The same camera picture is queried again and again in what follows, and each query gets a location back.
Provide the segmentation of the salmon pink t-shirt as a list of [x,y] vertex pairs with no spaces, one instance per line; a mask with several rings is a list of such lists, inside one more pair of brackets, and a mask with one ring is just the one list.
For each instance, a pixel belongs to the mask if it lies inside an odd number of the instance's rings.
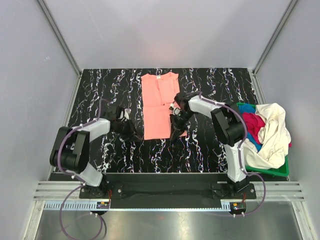
[[147,73],[141,77],[141,89],[144,139],[168,139],[171,135],[170,105],[180,92],[179,75]]

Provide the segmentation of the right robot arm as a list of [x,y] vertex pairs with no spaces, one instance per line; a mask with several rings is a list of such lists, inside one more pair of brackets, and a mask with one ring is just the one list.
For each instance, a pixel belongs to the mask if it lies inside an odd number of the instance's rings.
[[169,109],[171,142],[187,130],[187,123],[193,115],[201,114],[212,120],[215,136],[223,144],[227,160],[227,183],[212,187],[213,195],[220,199],[248,197],[251,187],[244,158],[248,131],[237,105],[210,100],[201,92],[179,92]]

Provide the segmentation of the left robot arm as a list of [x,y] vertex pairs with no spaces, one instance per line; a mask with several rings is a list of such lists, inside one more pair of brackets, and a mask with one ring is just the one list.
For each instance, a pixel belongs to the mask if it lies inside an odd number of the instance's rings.
[[111,191],[105,175],[90,163],[90,143],[110,132],[119,134],[125,141],[141,141],[130,113],[129,108],[112,105],[90,122],[75,127],[60,127],[49,157],[50,164],[81,181],[82,189],[89,190],[93,197],[108,196]]

